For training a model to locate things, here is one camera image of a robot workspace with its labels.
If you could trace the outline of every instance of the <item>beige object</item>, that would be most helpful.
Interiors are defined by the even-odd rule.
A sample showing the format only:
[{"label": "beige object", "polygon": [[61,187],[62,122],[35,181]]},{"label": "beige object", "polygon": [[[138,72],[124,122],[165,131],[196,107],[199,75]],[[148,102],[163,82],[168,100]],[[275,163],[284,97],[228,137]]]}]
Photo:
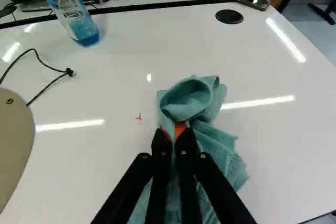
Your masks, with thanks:
[{"label": "beige object", "polygon": [[25,169],[34,136],[33,115],[25,101],[0,88],[0,213]]}]

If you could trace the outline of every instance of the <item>water bottle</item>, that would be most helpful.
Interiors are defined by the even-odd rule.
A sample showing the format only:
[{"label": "water bottle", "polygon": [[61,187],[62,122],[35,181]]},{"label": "water bottle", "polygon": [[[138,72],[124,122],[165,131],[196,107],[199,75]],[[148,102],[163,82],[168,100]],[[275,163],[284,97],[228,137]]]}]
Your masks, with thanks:
[{"label": "water bottle", "polygon": [[46,0],[70,37],[82,46],[99,40],[99,31],[82,0]]}]

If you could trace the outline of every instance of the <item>cable connector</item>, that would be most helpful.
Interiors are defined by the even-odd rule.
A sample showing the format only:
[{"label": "cable connector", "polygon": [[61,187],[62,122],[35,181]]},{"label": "cable connector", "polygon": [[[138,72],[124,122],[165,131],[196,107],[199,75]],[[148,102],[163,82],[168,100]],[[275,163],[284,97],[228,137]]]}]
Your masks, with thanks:
[{"label": "cable connector", "polygon": [[67,68],[65,72],[68,74],[68,76],[73,77],[74,71],[71,68]]}]

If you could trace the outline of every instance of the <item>black cable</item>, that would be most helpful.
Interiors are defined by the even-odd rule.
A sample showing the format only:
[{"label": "black cable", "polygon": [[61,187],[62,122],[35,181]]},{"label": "black cable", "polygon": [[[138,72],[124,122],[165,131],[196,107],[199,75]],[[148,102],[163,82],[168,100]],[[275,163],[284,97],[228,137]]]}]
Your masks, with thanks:
[{"label": "black cable", "polygon": [[14,64],[22,58],[22,56],[24,56],[26,53],[30,52],[30,51],[34,51],[35,52],[35,55],[36,55],[36,58],[37,60],[45,67],[51,69],[51,70],[54,70],[54,71],[57,71],[57,72],[60,72],[60,73],[66,73],[66,71],[62,71],[62,70],[59,70],[59,69],[56,69],[56,68],[53,68],[51,66],[48,66],[47,64],[45,64],[44,62],[41,61],[40,57],[38,56],[38,53],[37,51],[34,49],[34,48],[30,48],[26,51],[24,51],[22,54],[20,54],[13,62],[12,64],[9,65],[9,67],[6,69],[6,71],[3,73],[3,75],[1,76],[0,78],[0,84],[4,81],[6,75],[8,74],[8,72],[10,71],[10,69],[14,66]]},{"label": "black cable", "polygon": [[61,74],[59,77],[54,79],[51,83],[46,85],[36,96],[34,96],[29,102],[26,103],[27,106],[31,105],[37,98],[39,98],[40,95],[43,94],[44,91],[46,91],[51,85],[53,85],[56,81],[61,79],[62,77],[66,76],[68,73]]},{"label": "black cable", "polygon": [[24,51],[22,54],[20,54],[10,65],[9,67],[6,69],[6,71],[3,73],[3,75],[1,76],[0,78],[0,84],[4,81],[6,75],[8,74],[8,72],[11,70],[11,68],[14,66],[14,64],[19,60],[21,59],[26,53],[30,52],[30,51],[34,51],[35,52],[35,56],[37,58],[37,60],[45,67],[53,70],[53,71],[56,71],[56,72],[60,72],[60,73],[63,73],[61,74],[59,77],[57,77],[56,79],[54,79],[51,83],[49,83],[47,86],[45,86],[40,92],[38,92],[38,94],[36,96],[34,96],[26,105],[29,106],[31,105],[41,94],[43,94],[43,92],[45,92],[51,85],[53,85],[56,81],[58,81],[59,79],[61,79],[62,77],[68,75],[70,77],[72,77],[74,75],[74,71],[71,70],[70,68],[67,68],[66,70],[59,70],[59,69],[56,69],[56,68],[53,68],[47,64],[45,64],[41,59],[40,57],[38,56],[38,53],[37,51],[34,49],[34,48],[30,48],[26,51]]},{"label": "black cable", "polygon": [[13,13],[12,13],[12,16],[13,16],[14,20],[17,21]]},{"label": "black cable", "polygon": [[93,4],[90,4],[90,5],[92,5],[95,9],[98,9],[97,7],[95,7]]}]

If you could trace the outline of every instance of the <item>green cloth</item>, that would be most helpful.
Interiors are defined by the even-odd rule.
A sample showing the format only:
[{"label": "green cloth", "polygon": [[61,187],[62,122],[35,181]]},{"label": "green cloth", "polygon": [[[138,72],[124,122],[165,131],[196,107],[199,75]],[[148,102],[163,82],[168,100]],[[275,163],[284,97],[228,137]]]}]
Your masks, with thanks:
[{"label": "green cloth", "polygon": [[[200,149],[211,154],[232,187],[238,191],[247,181],[246,165],[234,151],[236,136],[222,132],[209,123],[218,114],[226,95],[226,87],[218,76],[186,78],[169,90],[156,94],[159,107],[159,127],[174,139],[175,123],[185,122],[194,132]],[[143,224],[146,216],[151,181],[146,185],[132,213],[129,224]],[[217,224],[218,219],[205,191],[197,184],[203,223]],[[179,224],[181,202],[177,174],[172,168],[167,190],[166,224]]]}]

